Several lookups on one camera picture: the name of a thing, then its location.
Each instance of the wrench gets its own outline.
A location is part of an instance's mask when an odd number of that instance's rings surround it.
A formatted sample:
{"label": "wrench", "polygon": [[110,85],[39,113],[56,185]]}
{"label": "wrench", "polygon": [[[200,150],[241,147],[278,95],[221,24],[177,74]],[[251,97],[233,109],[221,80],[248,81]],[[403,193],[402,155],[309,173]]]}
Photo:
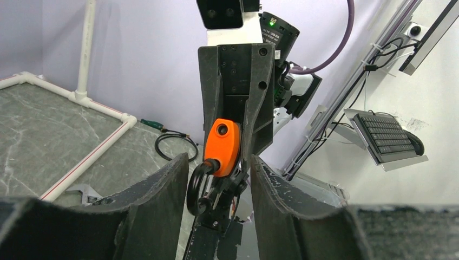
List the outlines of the wrench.
{"label": "wrench", "polygon": [[81,204],[87,206],[103,198],[88,184],[77,184],[68,188],[66,193],[81,193]]}

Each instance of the black metal hook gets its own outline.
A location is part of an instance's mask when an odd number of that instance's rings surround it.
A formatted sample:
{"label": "black metal hook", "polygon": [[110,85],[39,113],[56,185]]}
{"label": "black metal hook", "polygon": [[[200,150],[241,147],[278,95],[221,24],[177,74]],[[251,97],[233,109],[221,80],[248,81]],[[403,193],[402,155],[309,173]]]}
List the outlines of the black metal hook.
{"label": "black metal hook", "polygon": [[215,173],[219,168],[220,163],[217,160],[206,159],[194,169],[188,183],[186,199],[188,211],[192,215],[201,215],[212,207],[212,200],[200,198],[199,190],[204,177]]}

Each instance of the screw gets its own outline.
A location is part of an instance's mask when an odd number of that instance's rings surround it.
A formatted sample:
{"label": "screw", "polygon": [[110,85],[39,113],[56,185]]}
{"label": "screw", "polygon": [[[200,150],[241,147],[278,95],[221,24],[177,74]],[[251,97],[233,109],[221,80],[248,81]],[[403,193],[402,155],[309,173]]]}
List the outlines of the screw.
{"label": "screw", "polygon": [[233,17],[234,16],[234,10],[231,9],[231,8],[226,9],[226,16]]}
{"label": "screw", "polygon": [[214,18],[216,15],[217,15],[217,12],[215,12],[215,10],[211,9],[207,12],[207,16],[209,16],[210,18]]}
{"label": "screw", "polygon": [[261,48],[259,53],[261,56],[266,56],[266,54],[268,54],[268,50],[266,48]]}

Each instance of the pvc pipe elbow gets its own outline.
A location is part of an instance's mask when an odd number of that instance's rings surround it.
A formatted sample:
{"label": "pvc pipe elbow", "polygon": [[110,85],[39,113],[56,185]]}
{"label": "pvc pipe elbow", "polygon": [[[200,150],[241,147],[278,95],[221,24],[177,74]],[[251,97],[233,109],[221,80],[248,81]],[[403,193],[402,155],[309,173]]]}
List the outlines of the pvc pipe elbow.
{"label": "pvc pipe elbow", "polygon": [[121,122],[123,123],[127,122],[129,125],[129,128],[132,128],[137,123],[137,118],[133,115],[124,113],[123,116],[121,116]]}

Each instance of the black plastic housing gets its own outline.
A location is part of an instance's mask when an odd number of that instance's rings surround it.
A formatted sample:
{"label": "black plastic housing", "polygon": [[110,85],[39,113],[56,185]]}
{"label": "black plastic housing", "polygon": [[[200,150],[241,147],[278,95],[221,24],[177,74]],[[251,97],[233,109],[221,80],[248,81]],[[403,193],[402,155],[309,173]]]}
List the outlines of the black plastic housing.
{"label": "black plastic housing", "polygon": [[276,60],[275,66],[281,67],[295,44],[300,31],[269,12],[261,14],[260,25],[263,42],[274,43],[276,50],[280,50],[280,59]]}

